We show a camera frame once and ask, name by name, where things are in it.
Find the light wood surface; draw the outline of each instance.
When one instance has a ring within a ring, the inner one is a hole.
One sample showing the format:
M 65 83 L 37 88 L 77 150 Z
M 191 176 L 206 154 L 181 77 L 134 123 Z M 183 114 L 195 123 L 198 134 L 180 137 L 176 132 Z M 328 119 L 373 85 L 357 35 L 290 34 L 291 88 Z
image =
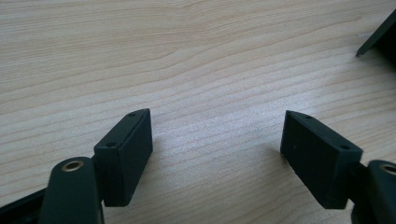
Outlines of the light wood surface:
M 396 162 L 396 70 L 359 46 L 394 0 L 1 1 L 0 205 L 150 108 L 154 152 L 106 223 L 349 223 L 279 155 L 287 109 Z

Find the screw hole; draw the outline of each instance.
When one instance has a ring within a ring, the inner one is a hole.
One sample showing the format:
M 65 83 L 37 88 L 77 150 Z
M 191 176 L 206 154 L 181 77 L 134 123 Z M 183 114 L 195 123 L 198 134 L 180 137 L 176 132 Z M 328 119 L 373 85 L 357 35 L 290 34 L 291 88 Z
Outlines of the screw hole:
M 115 142 L 111 142 L 111 143 L 107 143 L 106 146 L 107 147 L 114 147 L 117 143 Z
M 62 167 L 62 170 L 65 172 L 72 172 L 78 170 L 83 165 L 83 161 L 70 161 Z
M 345 145 L 341 145 L 341 146 L 340 146 L 340 148 L 342 148 L 342 149 L 345 149 L 345 150 L 348 150 L 348 149 L 350 149 L 350 147 L 349 147 L 349 146 L 345 146 Z
M 381 164 L 381 168 L 391 175 L 396 175 L 396 166 L 394 165 Z

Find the rectangular black block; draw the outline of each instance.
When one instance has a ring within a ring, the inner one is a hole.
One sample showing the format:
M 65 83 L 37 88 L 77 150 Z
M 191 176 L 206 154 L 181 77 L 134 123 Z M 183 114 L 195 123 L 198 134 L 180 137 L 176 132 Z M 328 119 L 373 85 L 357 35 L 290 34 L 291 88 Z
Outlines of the rectangular black block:
M 126 115 L 95 146 L 92 159 L 105 206 L 128 205 L 151 152 L 149 109 Z
M 280 152 L 324 208 L 345 208 L 348 171 L 360 164 L 359 147 L 317 119 L 287 111 Z

